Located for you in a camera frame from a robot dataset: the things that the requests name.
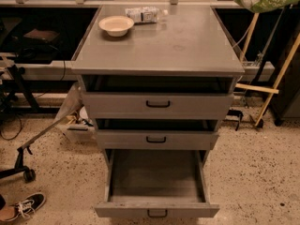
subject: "black cable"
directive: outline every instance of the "black cable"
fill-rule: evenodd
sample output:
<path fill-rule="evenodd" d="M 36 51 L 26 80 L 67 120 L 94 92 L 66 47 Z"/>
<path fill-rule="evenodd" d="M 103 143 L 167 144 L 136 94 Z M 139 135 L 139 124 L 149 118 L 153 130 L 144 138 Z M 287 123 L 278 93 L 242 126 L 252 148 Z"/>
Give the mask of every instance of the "black cable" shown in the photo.
<path fill-rule="evenodd" d="M 3 138 L 3 139 L 6 140 L 6 141 L 14 140 L 15 138 L 17 138 L 17 137 L 19 136 L 19 134 L 20 134 L 21 131 L 23 130 L 23 124 L 22 124 L 22 120 L 21 120 L 20 116 L 19 116 L 18 114 L 16 114 L 16 113 L 14 113 L 14 115 L 15 115 L 15 119 L 14 119 L 14 120 L 16 120 L 16 118 L 18 118 L 18 119 L 19 119 L 19 123 L 20 123 L 20 128 L 19 128 L 19 131 L 17 132 L 16 135 L 14 135 L 14 136 L 11 137 L 11 138 L 6 138 L 6 137 L 3 136 L 3 130 L 2 130 L 1 127 L 0 127 L 0 136 L 1 136 L 1 138 Z"/>
<path fill-rule="evenodd" d="M 58 53 L 62 56 L 62 58 L 63 58 L 63 53 L 58 49 L 58 48 L 56 48 L 56 47 L 54 47 L 53 45 L 49 45 L 51 48 L 53 48 L 53 49 L 55 49 L 55 50 L 57 50 L 58 51 Z M 62 76 L 62 78 L 59 80 L 59 82 L 60 81 L 63 81 L 63 79 L 65 78 L 65 75 L 66 75 L 66 61 L 65 61 L 65 59 L 63 59 L 63 62 L 64 62 L 64 71 L 63 71 L 63 76 Z"/>
<path fill-rule="evenodd" d="M 64 62 L 64 71 L 63 71 L 63 76 L 62 78 L 59 80 L 59 82 L 63 81 L 63 79 L 65 78 L 65 75 L 66 75 L 66 62 L 65 60 L 63 61 Z M 40 94 L 40 95 L 37 95 L 35 98 L 40 98 L 42 96 L 44 96 L 45 94 L 49 93 L 51 90 L 47 90 L 46 92 L 44 92 L 43 94 Z"/>

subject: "terrazzo floor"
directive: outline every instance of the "terrazzo floor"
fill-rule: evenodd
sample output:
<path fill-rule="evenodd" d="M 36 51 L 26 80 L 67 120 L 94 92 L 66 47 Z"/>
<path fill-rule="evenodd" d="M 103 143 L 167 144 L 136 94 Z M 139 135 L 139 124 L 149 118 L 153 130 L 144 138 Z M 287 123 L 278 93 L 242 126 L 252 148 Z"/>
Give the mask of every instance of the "terrazzo floor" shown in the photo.
<path fill-rule="evenodd" d="M 249 123 L 260 104 L 240 107 L 244 118 L 224 121 L 220 137 L 204 166 L 211 203 L 219 204 L 214 218 L 100 218 L 93 207 L 103 201 L 107 167 L 95 143 L 72 143 L 53 128 L 25 153 L 24 164 L 34 169 L 36 181 L 24 183 L 21 174 L 0 180 L 0 192 L 8 203 L 37 191 L 47 201 L 33 218 L 10 224 L 28 225 L 126 225 L 126 224 L 300 224 L 300 122 L 274 125 L 267 112 L 262 129 Z M 24 115 L 22 132 L 12 140 L 0 139 L 0 170 L 13 167 L 16 149 L 49 126 L 54 115 Z M 2 127 L 12 136 L 18 120 Z"/>

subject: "open drawer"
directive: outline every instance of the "open drawer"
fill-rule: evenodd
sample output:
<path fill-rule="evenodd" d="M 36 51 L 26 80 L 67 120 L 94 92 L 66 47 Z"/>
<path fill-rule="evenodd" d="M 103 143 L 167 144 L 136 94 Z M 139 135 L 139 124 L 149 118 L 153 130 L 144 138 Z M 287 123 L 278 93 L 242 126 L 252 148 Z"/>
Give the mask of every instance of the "open drawer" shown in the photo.
<path fill-rule="evenodd" d="M 101 218 L 212 218 L 199 151 L 114 150 Z"/>
<path fill-rule="evenodd" d="M 233 77 L 82 75 L 87 92 L 228 94 Z"/>

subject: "sneaker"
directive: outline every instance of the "sneaker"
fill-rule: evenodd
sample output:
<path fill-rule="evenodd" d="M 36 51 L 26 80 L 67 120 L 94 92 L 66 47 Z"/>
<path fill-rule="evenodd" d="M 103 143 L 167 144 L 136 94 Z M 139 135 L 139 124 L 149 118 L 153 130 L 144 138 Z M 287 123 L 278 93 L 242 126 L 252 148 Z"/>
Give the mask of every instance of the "sneaker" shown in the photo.
<path fill-rule="evenodd" d="M 5 221 L 13 221 L 19 216 L 22 216 L 24 219 L 31 218 L 30 214 L 35 213 L 44 203 L 46 202 L 46 196 L 41 193 L 35 193 L 28 196 L 23 201 L 13 204 L 12 206 L 16 209 L 16 215 Z"/>

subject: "drawer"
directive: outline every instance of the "drawer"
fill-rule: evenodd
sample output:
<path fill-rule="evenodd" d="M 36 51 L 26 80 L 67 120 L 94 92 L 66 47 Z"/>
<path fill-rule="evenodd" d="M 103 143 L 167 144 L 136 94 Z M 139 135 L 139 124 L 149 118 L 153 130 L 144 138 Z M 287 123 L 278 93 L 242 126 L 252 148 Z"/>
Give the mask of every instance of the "drawer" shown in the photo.
<path fill-rule="evenodd" d="M 233 89 L 233 77 L 82 75 L 88 92 L 121 93 L 209 93 L 227 94 Z"/>
<path fill-rule="evenodd" d="M 233 95 L 82 93 L 90 118 L 224 119 Z"/>
<path fill-rule="evenodd" d="M 99 130 L 216 131 L 218 124 L 206 119 L 96 119 Z"/>
<path fill-rule="evenodd" d="M 199 151 L 113 150 L 101 218 L 212 218 Z"/>
<path fill-rule="evenodd" d="M 102 149 L 213 150 L 217 132 L 101 130 L 97 144 Z"/>

